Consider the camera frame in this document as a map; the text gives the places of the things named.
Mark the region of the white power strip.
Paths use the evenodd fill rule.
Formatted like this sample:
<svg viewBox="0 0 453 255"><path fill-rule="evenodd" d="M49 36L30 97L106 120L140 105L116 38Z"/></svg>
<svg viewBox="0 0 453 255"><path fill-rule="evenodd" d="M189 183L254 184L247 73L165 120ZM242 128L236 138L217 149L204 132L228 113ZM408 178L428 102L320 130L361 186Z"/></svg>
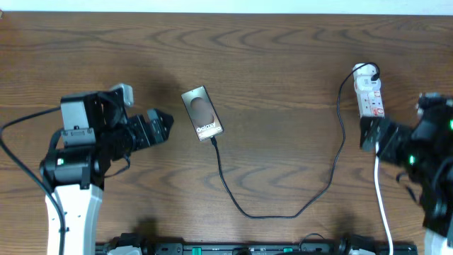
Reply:
<svg viewBox="0 0 453 255"><path fill-rule="evenodd" d="M354 77L354 90L357 96L359 116L384 117L384 104L381 95L381 80L379 78L379 68L373 77L359 76Z"/></svg>

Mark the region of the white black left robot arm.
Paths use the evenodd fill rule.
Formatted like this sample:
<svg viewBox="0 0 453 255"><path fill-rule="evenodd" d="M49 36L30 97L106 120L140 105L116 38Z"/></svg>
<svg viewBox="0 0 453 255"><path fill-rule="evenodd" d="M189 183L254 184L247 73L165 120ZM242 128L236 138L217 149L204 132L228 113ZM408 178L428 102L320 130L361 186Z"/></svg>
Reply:
<svg viewBox="0 0 453 255"><path fill-rule="evenodd" d="M105 179L113 161L165 142L172 115L156 108L127 116L122 88L62 97L63 128L53 134L40 174L50 194L48 254L94 254Z"/></svg>

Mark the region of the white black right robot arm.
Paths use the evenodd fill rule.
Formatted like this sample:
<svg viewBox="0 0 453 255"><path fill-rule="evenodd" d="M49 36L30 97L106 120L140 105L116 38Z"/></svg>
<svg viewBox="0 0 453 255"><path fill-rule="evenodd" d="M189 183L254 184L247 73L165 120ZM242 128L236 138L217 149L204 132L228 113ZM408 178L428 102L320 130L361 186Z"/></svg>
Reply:
<svg viewBox="0 0 453 255"><path fill-rule="evenodd" d="M422 187L426 254L452 253L452 97L422 93L415 127L388 117L360 116L360 148L401 167Z"/></svg>

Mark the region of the Galaxy smartphone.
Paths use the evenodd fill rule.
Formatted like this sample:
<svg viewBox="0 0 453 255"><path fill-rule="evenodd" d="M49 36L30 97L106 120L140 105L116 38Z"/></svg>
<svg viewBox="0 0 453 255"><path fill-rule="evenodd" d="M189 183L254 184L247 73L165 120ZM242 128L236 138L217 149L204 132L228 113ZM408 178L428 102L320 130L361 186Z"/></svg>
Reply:
<svg viewBox="0 0 453 255"><path fill-rule="evenodd" d="M185 109L199 141L208 140L224 132L224 127L205 86L181 95Z"/></svg>

